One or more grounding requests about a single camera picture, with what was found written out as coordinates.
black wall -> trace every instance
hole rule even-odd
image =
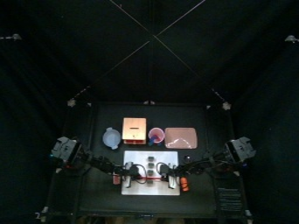
[[[258,223],[298,223],[299,45],[290,45],[234,107],[238,136],[253,140],[248,170]]]
[[[221,102],[212,87],[226,96],[238,137],[257,148],[252,212],[258,223],[296,223],[299,44],[285,38],[299,35],[299,2],[208,0],[161,37],[200,76],[158,41],[106,75],[151,35],[109,1],[74,2],[0,3],[0,36],[23,36],[0,40],[0,219],[42,211],[67,100],[105,75],[86,99],[141,102],[155,91],[162,102]],[[146,2],[127,1],[126,9],[147,27],[155,18],[159,32],[198,3],[177,2],[157,1],[155,17]]]

box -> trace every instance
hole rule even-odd
[[[125,144],[146,144],[146,118],[125,118]]]

cable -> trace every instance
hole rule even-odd
[[[138,181],[137,179],[135,179],[135,182],[138,183],[138,184],[145,184],[146,183],[146,181],[147,181],[147,172],[146,172],[146,168],[145,168],[145,182],[141,182],[141,181]]]
[[[158,165],[167,165],[169,166],[169,164],[166,164],[166,163],[163,163],[163,162],[159,162],[158,164],[157,164],[157,166],[155,166],[155,170],[157,170],[157,172],[159,173],[159,175],[162,175],[162,173],[159,172],[159,169],[158,169]]]

